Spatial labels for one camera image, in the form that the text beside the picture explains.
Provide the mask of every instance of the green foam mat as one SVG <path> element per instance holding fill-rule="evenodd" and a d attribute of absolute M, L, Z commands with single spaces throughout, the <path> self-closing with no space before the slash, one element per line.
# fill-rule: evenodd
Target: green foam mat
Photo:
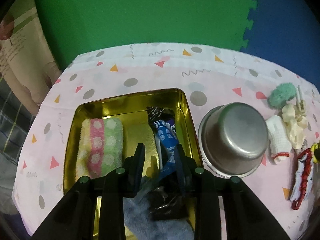
<path fill-rule="evenodd" d="M 35 0 L 62 69 L 79 54 L 142 42 L 240 50 L 252 0 Z"/>

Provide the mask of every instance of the stainless steel cup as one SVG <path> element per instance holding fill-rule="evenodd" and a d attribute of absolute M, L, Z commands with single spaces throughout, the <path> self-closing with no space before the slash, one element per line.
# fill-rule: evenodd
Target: stainless steel cup
<path fill-rule="evenodd" d="M 198 132 L 201 154 L 222 177 L 245 177 L 261 163 L 268 147 L 268 129 L 261 114 L 244 103 L 209 111 Z"/>

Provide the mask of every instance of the tablecloth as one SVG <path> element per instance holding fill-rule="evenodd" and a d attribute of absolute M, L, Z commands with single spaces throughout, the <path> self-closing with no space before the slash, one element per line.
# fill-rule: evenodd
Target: tablecloth
<path fill-rule="evenodd" d="M 27 231 L 33 234 L 63 197 L 66 142 L 80 104 L 180 88 L 188 98 L 197 130 L 210 109 L 231 102 L 247 103 L 269 118 L 277 111 L 268 107 L 266 98 L 283 82 L 301 85 L 309 121 L 305 133 L 311 145 L 319 139 L 319 92 L 313 84 L 272 62 L 241 52 L 180 43 L 131 44 L 77 56 L 43 101 L 21 151 L 12 197 Z M 314 199 L 310 197 L 299 210 L 291 210 L 287 199 L 293 173 L 293 155 L 273 165 L 266 152 L 259 168 L 243 180 L 290 238 L 297 239 L 306 229 Z"/>

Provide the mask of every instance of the plaid fabric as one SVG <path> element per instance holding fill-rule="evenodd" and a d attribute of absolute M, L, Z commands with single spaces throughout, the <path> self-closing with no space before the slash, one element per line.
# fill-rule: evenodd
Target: plaid fabric
<path fill-rule="evenodd" d="M 0 153 L 18 164 L 23 143 L 34 117 L 0 78 Z"/>

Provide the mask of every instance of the blue foam mat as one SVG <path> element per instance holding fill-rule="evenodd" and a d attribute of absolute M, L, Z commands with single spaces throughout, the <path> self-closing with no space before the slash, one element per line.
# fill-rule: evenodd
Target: blue foam mat
<path fill-rule="evenodd" d="M 320 24 L 304 0 L 258 0 L 240 51 L 275 62 L 320 90 Z"/>

